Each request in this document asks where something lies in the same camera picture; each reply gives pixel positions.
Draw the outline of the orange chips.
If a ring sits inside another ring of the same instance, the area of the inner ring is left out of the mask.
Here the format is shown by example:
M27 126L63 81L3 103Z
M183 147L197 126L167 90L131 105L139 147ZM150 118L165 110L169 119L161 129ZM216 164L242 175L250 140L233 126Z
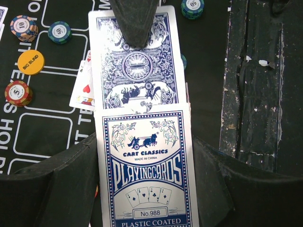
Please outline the orange chips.
M17 107L28 105L33 98L31 88L23 81L16 80L9 83L4 92L6 100Z

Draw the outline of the green blue chip stack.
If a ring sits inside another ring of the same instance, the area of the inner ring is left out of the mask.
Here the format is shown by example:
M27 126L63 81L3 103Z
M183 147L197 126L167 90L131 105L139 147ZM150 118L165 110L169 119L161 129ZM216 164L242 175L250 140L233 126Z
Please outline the green blue chip stack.
M184 67L184 69L186 69L187 68L187 59L183 54L181 54L181 59L183 62L183 67Z

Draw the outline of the yellow big blind button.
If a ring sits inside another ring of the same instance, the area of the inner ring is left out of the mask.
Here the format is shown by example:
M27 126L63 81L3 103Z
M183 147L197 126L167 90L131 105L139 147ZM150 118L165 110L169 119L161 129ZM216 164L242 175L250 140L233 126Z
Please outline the yellow big blind button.
M22 73L32 76L44 68L45 58L37 50L27 50L19 56L17 65Z

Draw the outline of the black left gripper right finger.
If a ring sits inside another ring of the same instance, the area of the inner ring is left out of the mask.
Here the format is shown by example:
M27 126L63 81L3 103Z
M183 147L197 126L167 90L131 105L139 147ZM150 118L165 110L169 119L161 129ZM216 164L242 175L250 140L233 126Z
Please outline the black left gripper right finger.
M301 227L303 179L249 166L193 137L202 227Z

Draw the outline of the green chips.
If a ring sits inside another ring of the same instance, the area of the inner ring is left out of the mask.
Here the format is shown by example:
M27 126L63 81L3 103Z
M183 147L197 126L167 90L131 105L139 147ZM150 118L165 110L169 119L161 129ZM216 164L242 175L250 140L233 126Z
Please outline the green chips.
M204 0L182 0L181 13L187 19L198 19L204 10Z
M72 37L71 28L64 21L56 21L50 25L48 29L48 37L56 44L65 44Z

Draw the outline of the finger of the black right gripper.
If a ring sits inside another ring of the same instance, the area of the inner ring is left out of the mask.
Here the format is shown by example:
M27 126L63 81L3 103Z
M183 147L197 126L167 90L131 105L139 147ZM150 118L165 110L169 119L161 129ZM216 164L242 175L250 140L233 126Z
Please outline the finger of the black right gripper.
M160 0L111 0L110 6L126 42L135 48L147 45Z

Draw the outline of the pink blue chips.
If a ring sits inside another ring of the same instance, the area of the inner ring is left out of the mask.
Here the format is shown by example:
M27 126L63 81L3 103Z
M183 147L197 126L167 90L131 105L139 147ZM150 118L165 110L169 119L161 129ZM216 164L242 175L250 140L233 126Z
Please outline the pink blue chips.
M13 18L10 23L10 30L20 41L27 43L34 41L39 32L35 21L26 15Z

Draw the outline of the blue card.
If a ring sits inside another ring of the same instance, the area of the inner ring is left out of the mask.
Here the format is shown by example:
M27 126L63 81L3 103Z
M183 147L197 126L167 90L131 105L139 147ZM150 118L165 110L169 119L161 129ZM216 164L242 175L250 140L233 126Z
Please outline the blue card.
M155 105L182 100L178 85L178 33L173 6L157 9L144 48L124 38L111 10L91 11L89 39L95 106L99 109L138 106L145 112Z

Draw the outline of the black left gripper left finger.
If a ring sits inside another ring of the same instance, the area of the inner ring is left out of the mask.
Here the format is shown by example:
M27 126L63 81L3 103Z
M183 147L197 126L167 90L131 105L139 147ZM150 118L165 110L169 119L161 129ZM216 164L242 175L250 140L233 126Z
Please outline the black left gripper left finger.
M0 176L2 227L87 227L98 184L97 139Z

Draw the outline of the blue playing card box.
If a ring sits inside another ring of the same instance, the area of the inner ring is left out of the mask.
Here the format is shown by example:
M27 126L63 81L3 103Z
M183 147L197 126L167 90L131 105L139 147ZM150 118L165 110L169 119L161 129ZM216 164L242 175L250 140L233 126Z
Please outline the blue playing card box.
M94 116L103 226L199 226L190 105Z

